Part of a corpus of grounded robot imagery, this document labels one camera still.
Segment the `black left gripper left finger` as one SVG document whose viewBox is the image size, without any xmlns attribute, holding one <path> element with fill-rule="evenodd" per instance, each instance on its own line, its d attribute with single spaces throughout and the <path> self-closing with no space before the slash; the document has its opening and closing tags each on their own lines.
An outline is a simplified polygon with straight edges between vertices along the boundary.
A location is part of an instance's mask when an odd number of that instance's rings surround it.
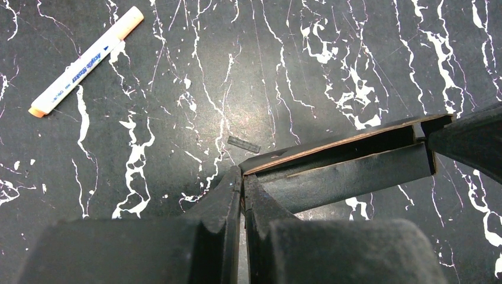
<svg viewBox="0 0 502 284">
<path fill-rule="evenodd" d="M 17 283 L 236 283 L 242 174 L 178 217 L 49 226 Z"/>
</svg>

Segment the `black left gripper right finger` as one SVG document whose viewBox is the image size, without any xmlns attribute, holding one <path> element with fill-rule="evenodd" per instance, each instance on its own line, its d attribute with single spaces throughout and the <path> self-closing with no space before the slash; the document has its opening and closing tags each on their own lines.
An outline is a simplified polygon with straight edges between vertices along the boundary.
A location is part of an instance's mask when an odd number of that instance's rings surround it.
<svg viewBox="0 0 502 284">
<path fill-rule="evenodd" d="M 403 219 L 304 221 L 257 177 L 243 180 L 251 283 L 446 283 L 423 232 Z"/>
</svg>

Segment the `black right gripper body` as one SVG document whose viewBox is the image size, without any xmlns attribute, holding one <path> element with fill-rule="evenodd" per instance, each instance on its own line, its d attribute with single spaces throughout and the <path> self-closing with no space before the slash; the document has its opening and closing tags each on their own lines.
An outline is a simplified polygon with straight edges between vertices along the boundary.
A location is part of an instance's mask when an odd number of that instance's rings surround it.
<svg viewBox="0 0 502 284">
<path fill-rule="evenodd" d="M 434 131 L 429 148 L 501 183 L 501 103 L 473 112 Z"/>
</svg>

